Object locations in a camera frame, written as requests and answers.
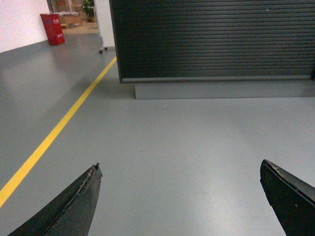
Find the yellow floor line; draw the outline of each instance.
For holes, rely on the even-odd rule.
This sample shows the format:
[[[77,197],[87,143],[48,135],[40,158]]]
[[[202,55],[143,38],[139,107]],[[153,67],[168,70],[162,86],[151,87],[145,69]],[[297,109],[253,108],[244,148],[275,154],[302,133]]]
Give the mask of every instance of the yellow floor line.
[[[66,126],[72,116],[76,113],[79,107],[83,104],[85,99],[90,95],[96,85],[101,81],[105,74],[109,71],[112,65],[116,62],[116,57],[108,64],[108,66],[100,73],[100,75],[93,81],[87,90],[81,95],[81,97],[74,103],[65,116],[59,121],[56,127],[50,132],[50,134],[44,139],[44,141],[38,146],[33,154],[26,160],[21,168],[14,174],[9,182],[0,190],[0,208],[8,200],[14,190],[19,186],[25,176],[30,172],[33,166],[41,158],[50,144],[59,135],[62,129]]]

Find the black roller shutter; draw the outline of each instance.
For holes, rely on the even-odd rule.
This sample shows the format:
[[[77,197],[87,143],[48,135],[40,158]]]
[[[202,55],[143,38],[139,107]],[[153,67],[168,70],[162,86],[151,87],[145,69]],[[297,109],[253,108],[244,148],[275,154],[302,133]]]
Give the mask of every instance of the black roller shutter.
[[[121,82],[309,79],[314,0],[110,0]]]

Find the gray base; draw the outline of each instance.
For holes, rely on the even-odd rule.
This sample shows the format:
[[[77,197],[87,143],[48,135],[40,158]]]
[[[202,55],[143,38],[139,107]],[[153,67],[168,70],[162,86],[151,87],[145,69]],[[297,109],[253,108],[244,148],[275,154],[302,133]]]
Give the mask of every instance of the gray base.
[[[313,81],[235,81],[136,84],[136,99],[315,96]]]

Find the white wall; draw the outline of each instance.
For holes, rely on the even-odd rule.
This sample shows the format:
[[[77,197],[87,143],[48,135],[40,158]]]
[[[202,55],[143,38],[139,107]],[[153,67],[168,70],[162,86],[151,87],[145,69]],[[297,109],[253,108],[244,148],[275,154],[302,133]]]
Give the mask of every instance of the white wall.
[[[114,33],[109,0],[94,0],[100,35],[105,47],[114,47]]]
[[[46,0],[0,0],[0,53],[47,40],[40,13]]]

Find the potted plant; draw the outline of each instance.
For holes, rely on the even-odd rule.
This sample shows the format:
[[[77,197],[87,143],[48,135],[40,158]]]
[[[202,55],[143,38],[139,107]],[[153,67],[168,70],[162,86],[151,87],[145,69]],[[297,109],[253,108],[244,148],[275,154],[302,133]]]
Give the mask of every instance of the potted plant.
[[[91,7],[94,7],[94,0],[83,0],[82,8],[87,14],[88,22],[95,22],[94,11]]]

